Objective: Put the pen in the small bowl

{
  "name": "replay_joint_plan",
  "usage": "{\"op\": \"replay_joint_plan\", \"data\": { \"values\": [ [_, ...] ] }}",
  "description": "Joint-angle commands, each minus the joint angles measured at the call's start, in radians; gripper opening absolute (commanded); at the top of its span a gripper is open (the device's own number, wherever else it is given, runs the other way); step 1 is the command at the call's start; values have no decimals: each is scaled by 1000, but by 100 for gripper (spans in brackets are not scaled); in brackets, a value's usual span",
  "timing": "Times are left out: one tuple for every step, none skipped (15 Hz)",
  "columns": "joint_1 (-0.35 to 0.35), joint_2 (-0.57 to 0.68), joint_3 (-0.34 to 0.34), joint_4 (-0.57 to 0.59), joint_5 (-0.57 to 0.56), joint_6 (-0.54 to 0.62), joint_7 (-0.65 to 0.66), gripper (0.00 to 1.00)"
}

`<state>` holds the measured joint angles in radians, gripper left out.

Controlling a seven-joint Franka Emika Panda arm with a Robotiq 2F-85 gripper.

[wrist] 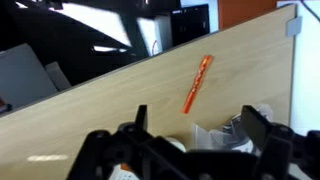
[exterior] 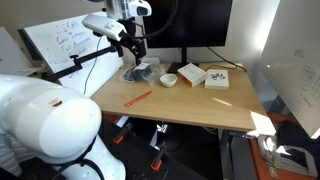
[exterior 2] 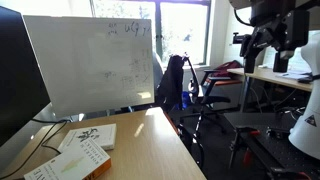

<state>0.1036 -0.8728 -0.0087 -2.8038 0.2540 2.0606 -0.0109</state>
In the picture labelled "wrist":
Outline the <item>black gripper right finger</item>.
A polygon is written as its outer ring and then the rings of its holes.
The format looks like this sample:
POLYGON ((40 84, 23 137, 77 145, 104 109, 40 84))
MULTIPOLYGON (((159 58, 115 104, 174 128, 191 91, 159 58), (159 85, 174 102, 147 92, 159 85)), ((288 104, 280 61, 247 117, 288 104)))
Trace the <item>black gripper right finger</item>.
POLYGON ((244 105, 241 110, 241 126, 252 141, 253 153, 260 156, 273 124, 253 106, 244 105))

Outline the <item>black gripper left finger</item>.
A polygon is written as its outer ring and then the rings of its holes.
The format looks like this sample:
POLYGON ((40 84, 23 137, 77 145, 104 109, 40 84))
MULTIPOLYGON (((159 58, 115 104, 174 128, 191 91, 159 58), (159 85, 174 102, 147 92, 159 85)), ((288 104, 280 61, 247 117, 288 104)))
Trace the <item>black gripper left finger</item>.
POLYGON ((135 118, 135 124, 146 130, 148 127, 148 108, 146 105, 140 105, 138 107, 137 115, 135 118))

